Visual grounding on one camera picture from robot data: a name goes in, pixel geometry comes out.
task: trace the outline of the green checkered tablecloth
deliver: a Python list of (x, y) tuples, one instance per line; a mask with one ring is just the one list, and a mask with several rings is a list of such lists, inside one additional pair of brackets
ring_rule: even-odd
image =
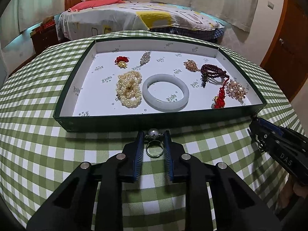
[[(100, 38), (133, 36), (203, 42), (145, 31), (71, 41), (49, 47), (12, 75), (0, 90), (0, 194), (24, 226), (81, 162), (104, 162), (136, 137), (136, 132), (67, 133), (52, 118), (70, 72), (90, 43)], [(259, 116), (304, 133), (295, 111), (272, 78), (235, 52), (222, 49), (248, 74), (267, 100), (268, 105)], [(173, 141), (182, 143), (185, 151), (201, 161), (227, 163), (275, 209), (287, 172), (251, 143), (248, 126), (247, 119), (187, 126), (170, 132)], [(184, 230), (184, 213), (185, 185), (170, 184), (163, 158), (151, 159), (144, 152), (138, 183), (123, 187), (124, 230)]]

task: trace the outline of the silver ring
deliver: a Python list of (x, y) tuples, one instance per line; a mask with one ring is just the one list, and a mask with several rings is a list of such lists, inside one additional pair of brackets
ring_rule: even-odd
[[(149, 147), (150, 147), (150, 144), (152, 143), (154, 143), (154, 142), (157, 142), (159, 145), (159, 147), (161, 148), (161, 153), (160, 154), (158, 154), (158, 155), (151, 155), (149, 152), (148, 152), (148, 149), (149, 149)], [(147, 152), (147, 155), (149, 156), (149, 157), (151, 157), (151, 158), (159, 158), (159, 157), (161, 157), (162, 156), (162, 154), (164, 153), (164, 145), (163, 145), (163, 143), (161, 142), (161, 141), (159, 141), (159, 140), (152, 140), (152, 141), (150, 141), (150, 142), (148, 142), (147, 143), (147, 146), (146, 146), (146, 148), (145, 148), (145, 151)]]
[[(174, 85), (178, 86), (182, 92), (184, 97), (177, 101), (177, 102), (164, 102), (161, 101), (154, 96), (152, 96), (148, 90), (150, 84), (152, 82), (170, 82), (173, 83)], [(175, 76), (168, 75), (168, 74), (156, 74), (150, 76), (148, 79), (145, 80), (145, 82), (142, 85), (142, 95), (144, 97), (144, 100), (154, 109), (163, 111), (163, 112), (168, 112), (168, 111), (176, 111), (176, 110), (181, 110), (183, 107), (186, 106), (188, 103), (189, 99), (189, 90), (187, 85), (181, 80), (178, 79)]]

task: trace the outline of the hand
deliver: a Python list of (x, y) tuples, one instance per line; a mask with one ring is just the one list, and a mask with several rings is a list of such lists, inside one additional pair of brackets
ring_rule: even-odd
[(294, 193), (297, 196), (306, 198), (308, 195), (308, 186), (301, 186), (295, 178), (289, 175), (288, 181), (278, 196), (278, 206), (280, 208), (286, 208)]

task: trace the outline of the wall outlet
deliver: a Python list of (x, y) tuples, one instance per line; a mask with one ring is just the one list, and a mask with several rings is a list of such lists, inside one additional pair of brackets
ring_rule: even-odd
[(269, 1), (269, 3), (268, 3), (268, 5), (267, 5), (269, 8), (271, 8), (271, 9), (274, 9), (274, 4), (273, 3), (271, 3), (270, 1)]

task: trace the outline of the wooden nightstand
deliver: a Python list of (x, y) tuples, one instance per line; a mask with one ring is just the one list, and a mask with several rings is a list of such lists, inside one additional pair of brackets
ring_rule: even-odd
[(59, 44), (56, 24), (54, 21), (48, 23), (48, 25), (37, 27), (30, 35), (37, 55), (42, 53), (48, 47)]

